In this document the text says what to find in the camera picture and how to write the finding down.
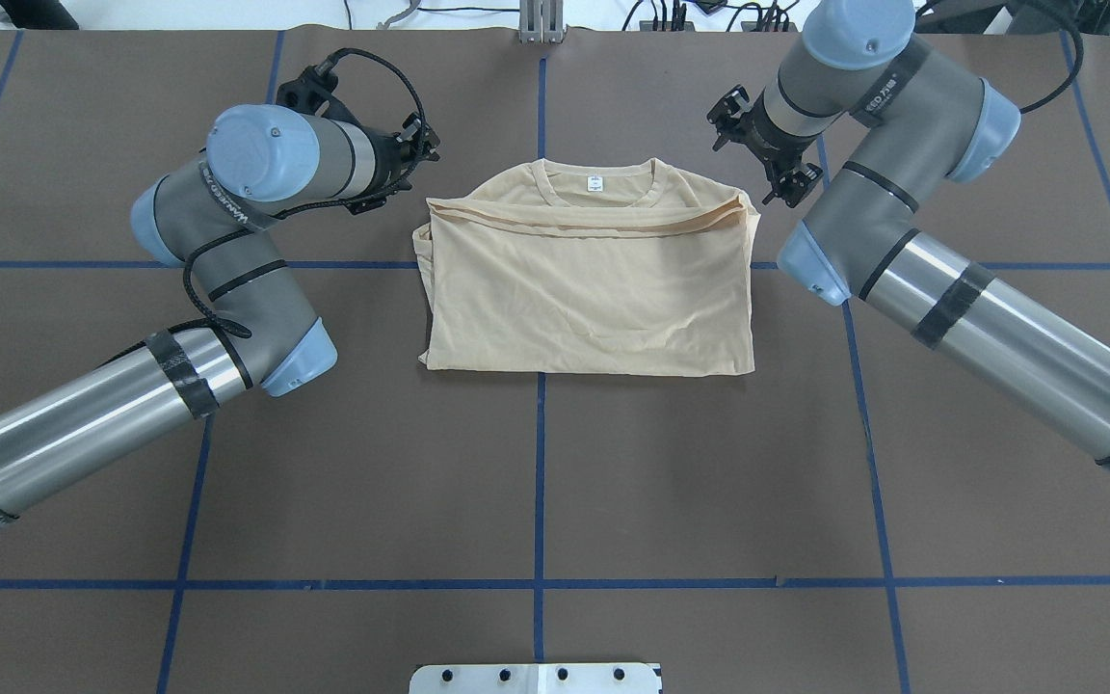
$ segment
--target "gray arm segment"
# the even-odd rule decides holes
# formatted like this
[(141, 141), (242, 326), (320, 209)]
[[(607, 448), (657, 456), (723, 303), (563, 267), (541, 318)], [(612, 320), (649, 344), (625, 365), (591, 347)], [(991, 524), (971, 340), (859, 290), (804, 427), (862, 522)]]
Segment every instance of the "gray arm segment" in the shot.
[[(256, 110), (248, 111), (248, 127), (258, 121), (264, 130), (243, 130), (242, 119), (235, 127), (229, 115), (242, 109)], [(119, 456), (208, 416), (251, 383), (281, 395), (334, 364), (322, 322), (269, 237), (278, 223), (271, 214), (353, 197), (387, 180), (387, 172), (376, 171), (373, 144), (360, 128), (274, 109), (281, 108), (238, 105), (222, 114), (219, 128), (229, 122), (238, 132), (221, 141), (213, 132), (208, 162), (200, 158), (163, 177), (132, 214), (138, 240), (171, 265), (232, 238), (194, 261), (193, 278), (216, 315), (251, 338), (210, 328), (155, 333), (145, 346), (0, 416), (0, 527)], [(265, 118), (256, 119), (261, 113)], [(269, 118), (280, 119), (281, 135)], [(253, 143), (278, 147), (272, 158), (234, 158), (268, 150)], [(278, 190), (287, 192), (278, 199)], [(244, 197), (253, 193), (272, 200)], [(252, 232), (239, 233), (243, 228)]]
[[(871, 129), (778, 264), (828, 303), (864, 299), (1110, 471), (1110, 348), (911, 228), (944, 179), (970, 180), (1005, 152), (1018, 109), (919, 37), (876, 66), (864, 48), (876, 27), (829, 21), (882, 4), (910, 11), (906, 0), (825, 0), (758, 102), (789, 135), (814, 135), (844, 111)], [(825, 61), (851, 48), (858, 64)]]

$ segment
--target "folded t-shirt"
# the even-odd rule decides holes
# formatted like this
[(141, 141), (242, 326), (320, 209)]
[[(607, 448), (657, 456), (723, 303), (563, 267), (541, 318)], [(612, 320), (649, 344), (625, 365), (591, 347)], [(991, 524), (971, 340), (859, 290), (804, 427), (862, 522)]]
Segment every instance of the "folded t-shirt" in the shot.
[(427, 369), (643, 375), (755, 369), (743, 190), (657, 159), (545, 159), (465, 198), (427, 199), (413, 233), (431, 303)]

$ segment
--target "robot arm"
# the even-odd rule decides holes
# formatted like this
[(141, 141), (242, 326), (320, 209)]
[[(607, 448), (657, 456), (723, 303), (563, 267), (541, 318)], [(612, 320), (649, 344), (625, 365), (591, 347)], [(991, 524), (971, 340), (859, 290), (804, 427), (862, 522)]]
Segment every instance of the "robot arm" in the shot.
[[(440, 143), (418, 111), (400, 132), (365, 128), (332, 97), (343, 49), (282, 84), (286, 105), (234, 105), (201, 157), (132, 208), (135, 238), (184, 268), (204, 320), (151, 334), (135, 350), (0, 416), (0, 527), (182, 423), (208, 418), (260, 383), (280, 396), (331, 369), (336, 351), (269, 230), (295, 211), (354, 214), (408, 189)], [(330, 104), (322, 115), (314, 114)], [(194, 293), (194, 279), (211, 308)]]
[(907, 0), (825, 0), (756, 104), (736, 87), (709, 112), (717, 147), (748, 145), (770, 198), (796, 207), (819, 178), (803, 150), (842, 113), (870, 128), (779, 266), (827, 303), (858, 295), (1110, 471), (1110, 348), (911, 225), (944, 179), (986, 171), (1021, 119), (912, 28)]

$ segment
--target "silver metal tube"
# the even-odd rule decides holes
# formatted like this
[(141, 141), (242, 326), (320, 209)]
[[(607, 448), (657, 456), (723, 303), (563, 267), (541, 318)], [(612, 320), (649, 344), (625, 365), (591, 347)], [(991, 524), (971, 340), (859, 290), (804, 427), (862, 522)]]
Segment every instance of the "silver metal tube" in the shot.
[[(916, 331), (944, 306), (969, 260), (917, 234), (888, 264), (867, 302)], [(1017, 400), (1097, 461), (1110, 456), (1110, 346), (1000, 280), (968, 304), (935, 350)]]
[[(173, 335), (219, 403), (244, 390), (208, 329)], [(193, 421), (149, 350), (137, 350), (0, 416), (0, 509), (10, 514)]]

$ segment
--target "brown table surface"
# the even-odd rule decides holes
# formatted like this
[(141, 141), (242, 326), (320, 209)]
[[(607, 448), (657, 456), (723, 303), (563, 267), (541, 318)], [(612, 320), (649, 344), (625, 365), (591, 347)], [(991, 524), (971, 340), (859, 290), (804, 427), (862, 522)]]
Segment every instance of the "brown table surface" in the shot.
[[(934, 37), (1015, 101), (1057, 37)], [(404, 693), (415, 666), (642, 660), (666, 691), (1110, 691), (1110, 479), (869, 311), (774, 269), (763, 211), (757, 371), (428, 373), (410, 232), (545, 155), (658, 157), (763, 197), (705, 111), (759, 92), (796, 36), (0, 32), (0, 413), (193, 315), (128, 228), (135, 197), (225, 107), (340, 46), (405, 70), (444, 144), (384, 210), (278, 241), (340, 349), (0, 535), (0, 691)], [(346, 59), (340, 95), (410, 104)], [(831, 171), (862, 129), (827, 135)], [(1110, 343), (1110, 39), (1080, 91), (947, 184), (921, 229)]]

